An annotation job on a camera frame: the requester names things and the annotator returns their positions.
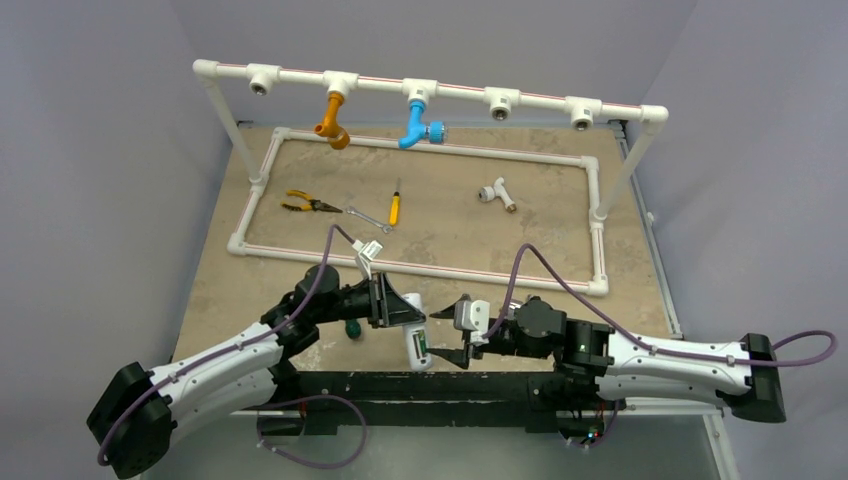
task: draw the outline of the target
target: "dark green knob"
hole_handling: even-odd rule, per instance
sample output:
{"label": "dark green knob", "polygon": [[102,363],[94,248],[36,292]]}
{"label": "dark green knob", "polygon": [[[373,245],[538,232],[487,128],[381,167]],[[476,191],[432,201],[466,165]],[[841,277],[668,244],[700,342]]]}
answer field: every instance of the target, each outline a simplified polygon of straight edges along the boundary
{"label": "dark green knob", "polygon": [[362,336],[362,327],[359,326],[359,322],[356,320],[345,320],[345,333],[347,334],[347,338],[356,340]]}

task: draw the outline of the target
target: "beige work surface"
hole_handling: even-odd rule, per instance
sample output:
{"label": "beige work surface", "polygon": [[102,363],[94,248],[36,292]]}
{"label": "beige work surface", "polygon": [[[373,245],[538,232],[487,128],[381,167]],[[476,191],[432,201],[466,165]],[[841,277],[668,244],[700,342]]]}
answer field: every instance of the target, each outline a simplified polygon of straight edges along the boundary
{"label": "beige work surface", "polygon": [[[244,129],[245,139],[262,159],[272,129]],[[400,130],[351,129],[351,133],[398,138]],[[565,129],[452,129],[450,141],[462,145],[590,155],[600,161],[601,193],[609,191],[621,166],[611,131]],[[481,203],[477,191],[503,176],[518,205],[507,213],[500,200]],[[400,222],[385,235],[348,214],[290,212],[280,207],[287,189],[311,193],[331,205],[353,205],[378,220],[387,220],[397,178],[402,179]],[[200,266],[175,352],[181,359],[215,345],[255,322],[294,287],[309,264],[233,256],[226,251],[248,195],[241,160],[230,157],[226,178],[209,227]],[[480,159],[423,152],[349,146],[332,150],[324,143],[286,141],[280,148],[265,195],[246,235],[254,245],[322,251],[328,227],[337,223],[354,238],[376,239],[379,258],[429,265],[509,272],[518,247],[535,244],[566,280],[587,281],[592,273],[588,231],[586,173],[581,168]],[[333,253],[352,250],[340,235]],[[626,328],[667,337],[668,329],[653,263],[632,195],[623,195],[605,223],[606,271],[610,293],[591,298]],[[356,283],[357,270],[339,268],[343,283]],[[520,272],[546,276],[527,254]],[[492,303],[496,312],[506,287],[475,282],[390,274],[401,293],[419,292],[426,311],[441,310],[468,293]],[[517,288],[514,298],[540,295],[572,318],[600,321],[564,291]],[[294,359],[304,370],[408,370],[399,328],[373,330],[365,321],[363,336],[352,341],[344,323],[321,326],[321,340]],[[431,346],[457,348],[460,333],[448,320],[430,320]],[[453,370],[436,359],[434,370]],[[549,360],[487,355],[473,370],[547,370]]]}

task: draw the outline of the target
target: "robotic arm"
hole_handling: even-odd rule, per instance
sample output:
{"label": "robotic arm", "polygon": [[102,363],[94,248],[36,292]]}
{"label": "robotic arm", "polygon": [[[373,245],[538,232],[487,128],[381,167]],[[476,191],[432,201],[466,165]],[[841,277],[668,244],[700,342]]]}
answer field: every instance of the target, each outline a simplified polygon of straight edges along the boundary
{"label": "robotic arm", "polygon": [[[312,267],[293,291],[233,338],[169,365],[145,370],[135,362],[120,369],[86,421],[104,463],[118,478],[130,478],[180,439],[233,411],[330,393],[355,404],[372,425],[524,426],[530,433],[558,431],[569,438],[590,430],[558,412],[598,409],[606,401],[637,396],[726,406],[755,422],[786,420],[776,366],[748,364],[774,361],[764,335],[721,344],[633,337],[653,346],[648,350],[627,332],[569,318],[539,297],[513,301],[499,324],[490,318],[488,302],[463,296],[432,315],[453,319],[463,347],[434,349],[427,344],[420,296],[400,295],[387,274],[371,272],[380,245],[355,242],[354,248],[363,275],[356,285],[340,287],[334,268]],[[318,341],[319,325],[359,318],[373,328],[403,329],[412,372],[298,372],[291,364]],[[727,361],[681,358],[680,352]],[[432,365],[431,355],[467,369],[486,353],[552,357],[553,371],[421,371]],[[327,405],[313,408],[309,418],[312,427],[301,425],[307,434],[359,423]]]}

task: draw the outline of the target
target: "yellow pliers handle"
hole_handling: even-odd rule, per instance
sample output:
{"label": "yellow pliers handle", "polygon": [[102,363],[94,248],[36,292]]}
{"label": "yellow pliers handle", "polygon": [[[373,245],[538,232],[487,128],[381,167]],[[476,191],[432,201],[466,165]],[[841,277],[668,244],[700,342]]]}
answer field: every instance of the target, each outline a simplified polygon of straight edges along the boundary
{"label": "yellow pliers handle", "polygon": [[283,208],[286,208],[288,210],[294,210],[296,212],[308,212],[309,210],[312,210],[312,195],[306,192],[302,192],[300,190],[286,190],[286,196],[302,198],[309,203],[305,205],[289,205],[286,202],[281,202],[280,205]]}

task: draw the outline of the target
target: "white wall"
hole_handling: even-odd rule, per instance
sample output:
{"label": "white wall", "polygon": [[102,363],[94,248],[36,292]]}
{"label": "white wall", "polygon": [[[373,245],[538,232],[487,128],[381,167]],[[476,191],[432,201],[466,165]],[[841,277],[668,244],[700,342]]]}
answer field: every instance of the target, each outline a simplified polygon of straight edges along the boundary
{"label": "white wall", "polygon": [[167,361],[222,177],[171,6],[0,7],[0,478],[114,478],[85,419]]}
{"label": "white wall", "polygon": [[[172,3],[202,58],[638,103],[695,0]],[[246,81],[223,83],[242,120],[312,124],[326,108],[326,93],[312,86],[276,89],[258,98]],[[409,114],[404,98],[355,92],[340,115],[347,122],[400,123]],[[483,105],[438,99],[427,116],[490,121]],[[567,121],[535,109],[516,110],[511,118]]]}
{"label": "white wall", "polygon": [[[844,1],[701,0],[645,97],[671,112],[638,175],[688,338],[848,341],[846,44]],[[786,424],[728,420],[743,478],[848,478],[846,361],[781,371]]]}

